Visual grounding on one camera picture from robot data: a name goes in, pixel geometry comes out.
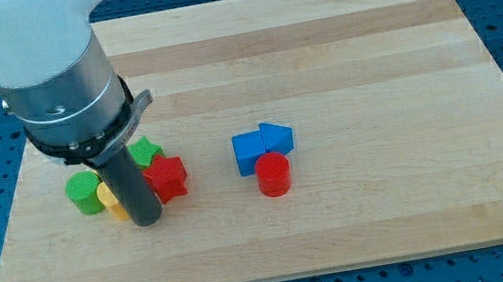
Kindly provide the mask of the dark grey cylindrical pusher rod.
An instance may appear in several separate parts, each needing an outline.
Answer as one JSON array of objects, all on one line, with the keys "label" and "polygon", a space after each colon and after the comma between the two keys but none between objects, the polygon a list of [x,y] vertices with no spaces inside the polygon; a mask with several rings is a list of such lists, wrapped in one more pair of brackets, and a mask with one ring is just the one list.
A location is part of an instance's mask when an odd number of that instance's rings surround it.
[{"label": "dark grey cylindrical pusher rod", "polygon": [[98,172],[136,226],[151,226],[158,221],[163,205],[148,187],[126,147],[104,163]]}]

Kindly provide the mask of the black clamp ring with lever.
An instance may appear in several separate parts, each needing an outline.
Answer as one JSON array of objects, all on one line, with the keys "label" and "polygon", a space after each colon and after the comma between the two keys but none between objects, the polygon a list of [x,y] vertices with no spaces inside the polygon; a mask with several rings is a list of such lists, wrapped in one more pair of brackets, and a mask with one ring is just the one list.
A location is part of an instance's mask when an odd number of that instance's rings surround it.
[{"label": "black clamp ring with lever", "polygon": [[[122,96],[123,101],[109,120],[106,106],[100,105],[108,103],[106,100],[114,96],[110,96],[113,92]],[[44,155],[60,159],[64,165],[102,168],[126,147],[153,98],[149,90],[134,97],[120,76],[111,79],[110,86],[99,98],[82,113],[55,120],[43,131],[36,132],[26,126],[27,138]]]}]

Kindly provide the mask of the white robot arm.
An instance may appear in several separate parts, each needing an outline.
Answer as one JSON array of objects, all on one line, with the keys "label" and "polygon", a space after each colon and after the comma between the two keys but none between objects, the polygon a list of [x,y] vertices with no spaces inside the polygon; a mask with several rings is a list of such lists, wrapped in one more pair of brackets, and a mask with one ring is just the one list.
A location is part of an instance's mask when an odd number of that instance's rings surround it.
[{"label": "white robot arm", "polygon": [[102,0],[0,0],[0,97],[33,146],[97,170],[137,226],[162,215],[127,151],[153,98],[114,71],[90,14]]}]

